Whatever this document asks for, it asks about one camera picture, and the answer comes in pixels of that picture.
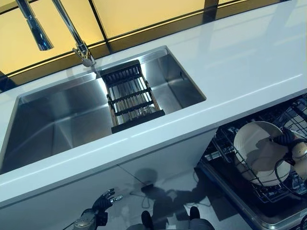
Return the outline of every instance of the faucet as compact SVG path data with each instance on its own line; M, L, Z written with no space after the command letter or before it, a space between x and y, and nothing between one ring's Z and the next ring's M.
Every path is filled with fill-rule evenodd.
M73 48L72 50L81 58L82 64L85 67L91 67L92 71L97 74L94 65L96 61L92 54L90 53L86 43L80 38L76 28L74 27L71 19L69 18L65 8L63 7L60 0L52 0L55 7L57 8L59 14L61 15L63 21L65 22L67 28L69 29L71 35L76 41L77 49ZM35 17L35 14L28 3L27 0L16 0L21 12L27 20L27 23L30 27L32 35L38 45L39 50L49 50L53 48L51 41L46 35L43 27L39 23L38 19Z

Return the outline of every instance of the faucet handle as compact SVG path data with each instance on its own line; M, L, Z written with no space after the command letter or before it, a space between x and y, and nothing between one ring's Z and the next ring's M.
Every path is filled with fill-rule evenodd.
M75 48L73 48L72 50L76 53L76 55L78 55L79 58L81 58L82 64L85 67L91 67L96 63L89 50L86 52L86 54L83 54L80 50Z

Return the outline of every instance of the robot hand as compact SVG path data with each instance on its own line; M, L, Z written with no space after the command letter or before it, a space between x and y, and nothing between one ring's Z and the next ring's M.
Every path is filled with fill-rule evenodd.
M114 202L123 198L122 195L111 197L114 195L114 188L103 193L93 204L92 208L86 209L79 219L74 222L74 230L95 230L98 226L105 226L108 214L106 210L113 205Z
M274 138L277 144L288 147L284 160L294 167L297 174L307 180L307 139L298 137L291 130L283 128L283 134Z

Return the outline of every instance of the person's foot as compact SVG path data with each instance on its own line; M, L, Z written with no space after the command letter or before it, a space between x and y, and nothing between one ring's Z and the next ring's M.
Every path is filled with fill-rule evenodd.
M198 210L197 207L192 206L190 209L190 220L200 219L200 218L201 218L200 211Z
M153 224L153 219L150 216L148 211L143 211L142 212L142 224L150 229L150 230L154 230L154 224Z

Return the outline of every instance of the dish rack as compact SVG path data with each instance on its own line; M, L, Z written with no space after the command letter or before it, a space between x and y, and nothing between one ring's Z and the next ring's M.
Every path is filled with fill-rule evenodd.
M165 115L138 60L102 70L100 74L106 84L112 133Z
M254 176L250 180L250 185L252 186L256 197L263 203L275 203L288 196L289 191L287 191L282 184L270 187L263 186L262 182L233 145L238 130L245 124L253 121L267 121L275 124L277 127L287 127L292 131L307 137L307 94L299 99L290 100L282 105L276 106L273 109L269 108L230 124L221 126L203 156L207 161L211 161L217 157L222 157L225 162L233 164L234 167L237 167L239 164L244 164L246 170L240 173L243 174L250 171ZM239 163L235 163L235 155L240 156L240 159L242 159ZM253 184L251 182L253 180L257 180L259 185ZM307 192L306 184L304 184L295 171L290 171L284 184L299 194Z

